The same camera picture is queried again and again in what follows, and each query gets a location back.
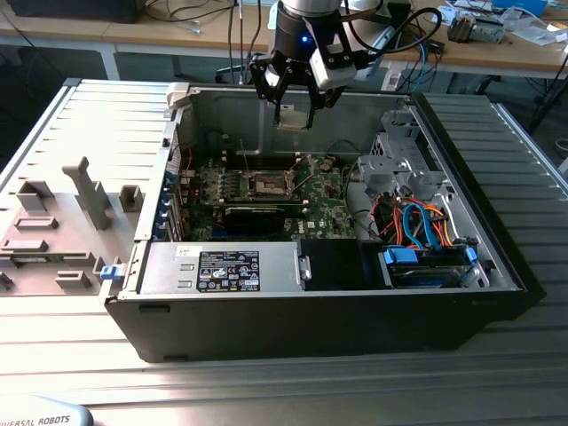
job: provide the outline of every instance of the motherboard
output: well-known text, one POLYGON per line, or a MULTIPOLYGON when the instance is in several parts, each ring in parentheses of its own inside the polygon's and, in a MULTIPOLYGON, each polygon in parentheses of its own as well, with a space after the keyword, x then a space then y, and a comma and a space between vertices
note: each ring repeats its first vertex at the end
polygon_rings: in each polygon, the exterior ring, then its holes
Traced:
POLYGON ((331 155, 208 159, 190 178, 190 241, 355 238, 345 164, 331 155))

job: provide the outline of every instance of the warning label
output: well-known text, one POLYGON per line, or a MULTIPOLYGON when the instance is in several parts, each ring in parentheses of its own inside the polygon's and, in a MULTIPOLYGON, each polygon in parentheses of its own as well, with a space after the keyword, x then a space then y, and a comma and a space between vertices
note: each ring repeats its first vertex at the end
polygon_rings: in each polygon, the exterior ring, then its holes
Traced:
POLYGON ((260 291, 257 251, 202 251, 199 282, 202 293, 260 291))

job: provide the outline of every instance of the circuit board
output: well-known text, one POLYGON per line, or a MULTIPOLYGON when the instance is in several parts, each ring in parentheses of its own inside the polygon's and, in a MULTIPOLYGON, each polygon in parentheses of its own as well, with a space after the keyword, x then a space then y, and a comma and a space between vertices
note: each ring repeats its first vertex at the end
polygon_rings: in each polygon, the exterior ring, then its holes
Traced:
POLYGON ((190 241, 355 238, 354 223, 343 201, 341 168, 329 157, 305 156, 292 170, 250 172, 226 170, 223 164, 208 161, 196 170, 196 177, 187 204, 190 241), (262 206, 257 208, 284 212, 278 232, 231 234, 225 229, 222 212, 226 203, 246 203, 251 188, 255 206, 262 206))

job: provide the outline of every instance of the blue cable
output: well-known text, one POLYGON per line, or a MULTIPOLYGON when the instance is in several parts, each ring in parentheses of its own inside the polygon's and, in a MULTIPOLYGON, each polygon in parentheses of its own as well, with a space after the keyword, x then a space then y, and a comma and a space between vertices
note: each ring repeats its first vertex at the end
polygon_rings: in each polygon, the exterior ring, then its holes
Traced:
POLYGON ((414 93, 422 84, 422 78, 424 77, 424 69, 426 69, 426 50, 424 49, 424 45, 420 43, 420 50, 422 52, 422 69, 420 70, 420 74, 418 75, 418 80, 416 81, 415 87, 412 89, 412 93, 414 93))
POLYGON ((402 227, 404 228, 406 237, 416 244, 420 250, 424 249, 424 246, 421 242, 419 242, 410 232, 410 228, 408 227, 408 219, 410 218, 410 213, 412 212, 412 208, 416 207, 420 210, 422 214, 422 221, 424 223, 424 233, 426 234, 426 240, 434 249, 440 249, 440 245, 438 240, 436 240, 436 236, 432 233, 432 228, 430 227, 430 216, 428 216, 428 212, 424 209, 423 206, 420 204, 416 204, 413 202, 412 204, 408 204, 405 207, 405 211, 402 214, 402 227))

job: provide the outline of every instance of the floor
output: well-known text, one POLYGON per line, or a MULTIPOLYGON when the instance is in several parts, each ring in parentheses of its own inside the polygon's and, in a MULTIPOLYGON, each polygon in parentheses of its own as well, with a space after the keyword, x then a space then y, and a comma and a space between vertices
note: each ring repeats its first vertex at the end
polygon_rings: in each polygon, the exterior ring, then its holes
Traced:
MULTIPOLYGON (((106 78, 102 62, 95 52, 63 51, 21 48, 21 65, 15 67, 4 60, 0 49, 0 168, 11 158, 21 141, 49 104, 63 83, 63 76, 82 78, 106 78)), ((121 53, 117 58, 119 71, 124 80, 173 81, 176 71, 168 56, 121 53)), ((180 58, 179 68, 197 83, 213 83, 214 70, 226 67, 227 59, 180 58)), ((451 93, 472 93, 481 77, 477 75, 452 75, 438 73, 434 83, 424 84, 419 90, 446 91, 451 93)), ((376 82, 366 83, 366 89, 376 89, 382 76, 376 82)), ((486 96, 503 103, 522 124, 527 125, 536 107, 534 98, 539 93, 524 78, 503 77, 493 82, 486 96)), ((533 135, 537 143, 555 164, 563 157, 555 150, 555 141, 568 138, 568 121, 564 105, 553 108, 533 135)))

